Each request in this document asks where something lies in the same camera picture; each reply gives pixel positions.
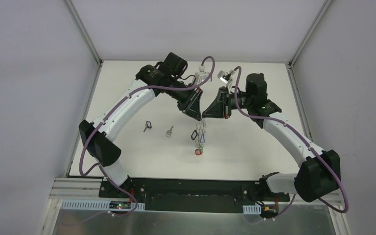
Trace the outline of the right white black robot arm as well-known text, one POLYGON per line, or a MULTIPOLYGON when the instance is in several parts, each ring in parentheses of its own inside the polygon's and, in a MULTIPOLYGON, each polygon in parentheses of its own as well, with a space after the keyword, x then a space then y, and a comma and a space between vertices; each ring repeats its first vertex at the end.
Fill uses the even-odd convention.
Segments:
POLYGON ((220 87, 202 117, 228 119, 233 110, 244 109, 253 122, 289 152, 299 167, 296 174, 273 172, 262 176, 258 194, 263 200, 272 200, 278 193, 292 193, 312 202, 339 189, 336 181, 340 178, 339 155, 334 150, 325 151, 291 126, 281 108, 267 98, 267 83, 262 73, 249 74, 243 92, 220 87))

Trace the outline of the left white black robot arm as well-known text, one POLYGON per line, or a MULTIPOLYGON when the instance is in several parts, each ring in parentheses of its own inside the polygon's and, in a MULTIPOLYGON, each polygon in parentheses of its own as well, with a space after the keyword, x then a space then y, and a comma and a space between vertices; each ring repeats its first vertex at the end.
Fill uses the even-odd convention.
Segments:
POLYGON ((83 143, 82 155, 89 153, 101 167, 106 178, 113 183, 111 192, 118 198, 129 194, 130 185, 120 163, 122 150, 114 144, 120 131, 148 102, 165 93, 177 102, 183 114, 201 120, 199 85, 187 85, 179 80, 188 67, 186 60, 169 53, 164 61, 146 65, 136 74, 126 93, 106 112, 89 122, 81 121, 79 133, 83 143))

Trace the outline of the large metal keyring disc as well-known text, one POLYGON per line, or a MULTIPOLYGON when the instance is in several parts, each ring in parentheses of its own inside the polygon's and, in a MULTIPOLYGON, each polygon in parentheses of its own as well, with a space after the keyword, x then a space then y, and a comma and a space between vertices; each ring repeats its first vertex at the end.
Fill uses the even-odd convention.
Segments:
POLYGON ((198 132, 197 139, 194 140, 195 142, 195 147, 197 149, 203 149, 205 143, 200 143, 200 137, 204 133, 206 135, 206 120, 202 119, 199 123, 196 124, 196 131, 198 132))

